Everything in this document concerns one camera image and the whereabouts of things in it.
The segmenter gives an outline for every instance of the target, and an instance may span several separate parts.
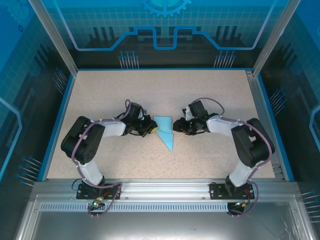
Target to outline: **vent slot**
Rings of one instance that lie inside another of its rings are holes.
[[[41,204],[41,212],[87,212],[89,202],[45,202]],[[106,206],[94,212],[103,212]],[[129,213],[161,213],[161,212],[227,212],[228,206],[226,202],[116,202],[110,212]]]

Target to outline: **white robotic arm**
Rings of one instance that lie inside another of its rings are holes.
[[[230,196],[237,191],[241,192],[240,188],[269,159],[269,149],[272,153],[275,151],[265,129],[256,118],[244,122],[224,118],[216,113],[208,114],[200,100],[189,104],[182,112],[185,118],[173,124],[174,131],[191,136],[205,132],[217,133],[233,138],[240,161],[225,180],[225,188]]]
[[[157,124],[146,113],[139,104],[131,102],[128,113],[122,113],[118,118],[102,119],[97,124],[93,124],[92,120],[80,116],[75,121],[63,139],[61,149],[69,158],[72,158],[72,153],[76,148],[74,161],[77,163],[76,167],[85,183],[89,183],[91,187],[104,184],[104,176],[101,174],[95,160],[95,155],[102,138],[125,136],[127,134],[145,137],[146,134],[155,131],[158,127]],[[80,141],[78,147],[76,147],[82,134],[85,134],[85,137]]]

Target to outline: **aluminum frame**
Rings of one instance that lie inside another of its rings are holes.
[[[43,2],[41,0],[28,0],[28,1],[29,1],[30,5],[32,6],[35,14],[39,18],[40,22],[42,23],[45,31],[47,32],[50,39],[52,40],[57,51],[59,52],[65,65],[69,69],[70,73],[74,77],[76,77],[77,72],[78,72],[77,65],[76,65],[75,61],[73,60],[67,46],[65,45],[64,40],[62,39],[56,25],[54,24],[53,20],[51,19]]]
[[[121,197],[117,203],[139,202],[147,205],[153,202],[166,203],[227,203],[229,200],[210,200],[209,184],[223,183],[224,179],[107,179],[107,183],[123,182]],[[307,211],[296,182],[276,179],[255,179],[259,187],[260,202],[286,202],[290,204],[291,215],[300,239],[316,240]],[[72,180],[48,180],[36,182],[25,210],[17,240],[31,240],[41,210],[41,205],[49,202],[61,204],[89,203],[75,199],[71,189]]]
[[[252,71],[247,70],[246,75],[248,78],[248,83],[251,89],[253,101],[255,104],[256,111],[259,116],[259,120],[264,126],[266,132],[268,133],[270,139],[274,143],[275,152],[272,155],[271,164],[274,172],[274,176],[277,179],[283,179],[289,181],[288,171],[291,172],[291,169],[287,169],[284,163],[284,158],[281,154],[279,142],[276,136],[275,129],[273,128],[270,114],[268,112],[267,103],[263,97],[262,88],[256,76],[253,75]]]
[[[300,1],[301,0],[288,0],[288,3],[284,7],[284,9],[281,13],[281,16],[279,17],[278,21],[276,22],[268,40],[266,41],[260,55],[258,56],[254,66],[253,66],[252,70],[253,70],[254,77],[258,76],[261,69],[265,65],[269,55],[271,54],[272,50],[276,46],[279,38],[281,37],[286,26],[288,25],[291,17],[295,13]]]

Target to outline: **beige tabletop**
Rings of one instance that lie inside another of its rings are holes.
[[[182,108],[199,97],[210,97],[225,108],[227,118],[258,117],[244,70],[124,70],[79,71],[65,113],[47,178],[75,179],[76,166],[60,149],[62,139],[79,116],[92,120],[124,112],[124,102],[142,105],[147,114],[183,117]],[[209,113],[220,113],[203,101]],[[232,138],[204,133],[174,132],[171,152],[156,134],[114,136],[101,140],[95,156],[105,178],[195,179],[225,178],[239,161]],[[274,178],[271,163],[255,178]]]

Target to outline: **glass wall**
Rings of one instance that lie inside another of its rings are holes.
[[[302,193],[316,189],[318,194],[320,192],[319,9],[319,1],[301,0],[261,71],[294,178],[299,182]]]
[[[44,0],[80,69],[251,68],[287,0]]]
[[[70,78],[28,1],[0,0],[0,238],[13,239]]]

